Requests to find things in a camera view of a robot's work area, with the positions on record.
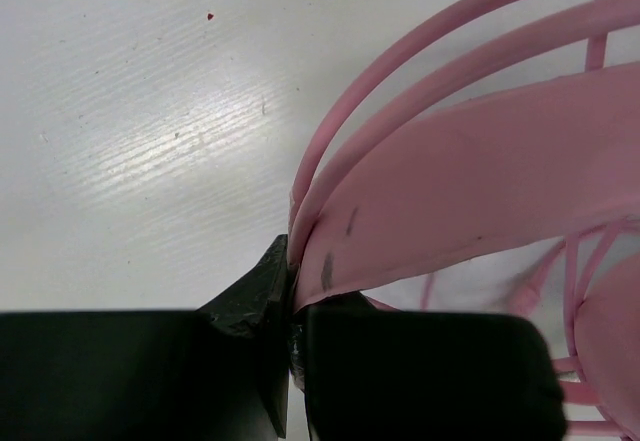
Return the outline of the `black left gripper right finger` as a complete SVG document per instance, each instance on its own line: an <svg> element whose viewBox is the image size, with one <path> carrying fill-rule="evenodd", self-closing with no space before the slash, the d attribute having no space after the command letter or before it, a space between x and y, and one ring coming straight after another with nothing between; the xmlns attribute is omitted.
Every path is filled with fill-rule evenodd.
<svg viewBox="0 0 640 441"><path fill-rule="evenodd" d="M534 325L332 297L293 318L314 440L560 440L564 396Z"/></svg>

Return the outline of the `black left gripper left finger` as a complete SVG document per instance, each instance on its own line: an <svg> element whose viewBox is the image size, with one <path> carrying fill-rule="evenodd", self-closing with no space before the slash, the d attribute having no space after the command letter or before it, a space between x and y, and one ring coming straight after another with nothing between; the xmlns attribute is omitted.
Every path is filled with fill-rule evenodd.
<svg viewBox="0 0 640 441"><path fill-rule="evenodd" d="M5 440L286 434L287 239L195 310L5 312Z"/></svg>

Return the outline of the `pink headphones with cable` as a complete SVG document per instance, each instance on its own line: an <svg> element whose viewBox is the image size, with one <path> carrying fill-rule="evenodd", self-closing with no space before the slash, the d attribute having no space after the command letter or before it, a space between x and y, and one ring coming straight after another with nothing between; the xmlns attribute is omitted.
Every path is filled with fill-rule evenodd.
<svg viewBox="0 0 640 441"><path fill-rule="evenodd" d="M639 258L602 271L639 230L639 66L605 65L639 0L592 0L447 63L384 106L329 160L328 145L396 69L448 33L519 0L460 0L393 44L341 95L292 187L294 306L374 289L540 240L555 245L510 310L529 315L565 262L569 402L582 436L639 436Z"/></svg>

